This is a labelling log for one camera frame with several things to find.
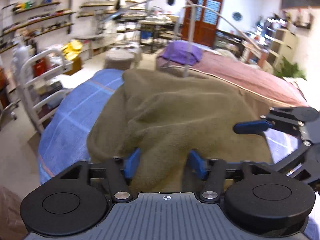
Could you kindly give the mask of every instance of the gray ottoman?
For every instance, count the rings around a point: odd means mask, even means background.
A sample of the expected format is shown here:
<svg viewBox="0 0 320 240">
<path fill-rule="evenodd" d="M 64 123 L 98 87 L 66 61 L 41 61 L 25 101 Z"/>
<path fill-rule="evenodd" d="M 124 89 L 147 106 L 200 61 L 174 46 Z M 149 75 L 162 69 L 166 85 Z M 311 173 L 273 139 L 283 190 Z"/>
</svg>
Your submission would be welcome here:
<svg viewBox="0 0 320 240">
<path fill-rule="evenodd" d="M 134 60 L 134 55 L 125 50 L 109 50 L 104 58 L 104 68 L 119 70 L 129 69 Z"/>
</svg>

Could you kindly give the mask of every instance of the gray ribbed plate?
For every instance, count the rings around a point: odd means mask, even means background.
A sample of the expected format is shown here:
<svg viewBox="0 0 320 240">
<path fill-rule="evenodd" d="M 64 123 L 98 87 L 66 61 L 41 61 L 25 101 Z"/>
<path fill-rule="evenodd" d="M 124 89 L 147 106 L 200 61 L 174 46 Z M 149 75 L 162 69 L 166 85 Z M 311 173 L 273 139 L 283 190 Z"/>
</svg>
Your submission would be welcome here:
<svg viewBox="0 0 320 240">
<path fill-rule="evenodd" d="M 26 240 L 49 240 L 31 233 Z M 91 230 L 60 240 L 258 240 L 234 226 L 216 204 L 200 203 L 193 193 L 140 193 L 113 206 Z M 302 233 L 283 240 L 307 240 Z"/>
</svg>

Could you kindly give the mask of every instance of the pink bedspread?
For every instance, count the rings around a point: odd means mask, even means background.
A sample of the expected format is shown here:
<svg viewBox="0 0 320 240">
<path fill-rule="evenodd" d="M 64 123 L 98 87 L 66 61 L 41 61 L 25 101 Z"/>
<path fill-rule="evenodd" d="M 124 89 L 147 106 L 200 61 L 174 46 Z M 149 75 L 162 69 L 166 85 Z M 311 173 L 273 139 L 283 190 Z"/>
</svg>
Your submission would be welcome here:
<svg viewBox="0 0 320 240">
<path fill-rule="evenodd" d="M 165 66 L 166 63 L 166 59 L 157 57 L 157 67 Z M 285 80 L 210 51 L 203 51 L 202 60 L 190 69 L 212 74 L 261 96 L 291 106 L 308 106 L 299 90 Z"/>
</svg>

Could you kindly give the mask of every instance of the red door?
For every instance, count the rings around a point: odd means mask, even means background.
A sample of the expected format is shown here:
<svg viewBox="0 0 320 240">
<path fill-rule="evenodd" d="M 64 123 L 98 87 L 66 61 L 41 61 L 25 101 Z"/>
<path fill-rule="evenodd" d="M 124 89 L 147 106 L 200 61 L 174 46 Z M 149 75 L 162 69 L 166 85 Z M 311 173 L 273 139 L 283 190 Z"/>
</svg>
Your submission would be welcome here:
<svg viewBox="0 0 320 240">
<path fill-rule="evenodd" d="M 204 5 L 221 13 L 223 0 L 191 0 L 195 4 Z M 182 38 L 188 40 L 188 31 L 190 26 L 191 8 L 187 8 L 184 17 Z M 196 25 L 193 41 L 202 45 L 211 47 L 214 42 L 214 37 L 219 22 L 217 14 L 203 10 L 196 9 Z"/>
</svg>

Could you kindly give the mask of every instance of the purple cloth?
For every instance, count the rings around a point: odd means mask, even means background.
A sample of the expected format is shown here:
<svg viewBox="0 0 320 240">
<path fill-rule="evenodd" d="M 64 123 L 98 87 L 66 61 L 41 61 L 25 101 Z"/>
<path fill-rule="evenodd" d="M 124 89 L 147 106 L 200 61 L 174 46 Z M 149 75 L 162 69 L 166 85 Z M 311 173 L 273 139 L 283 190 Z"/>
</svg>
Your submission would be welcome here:
<svg viewBox="0 0 320 240">
<path fill-rule="evenodd" d="M 174 41 L 171 42 L 161 57 L 165 58 L 166 60 L 173 61 L 179 64 L 186 64 L 187 57 L 188 57 L 188 46 L 189 43 L 186 41 Z M 193 66 L 197 62 L 202 59 L 202 50 L 195 45 L 192 45 L 191 55 L 189 65 Z"/>
</svg>

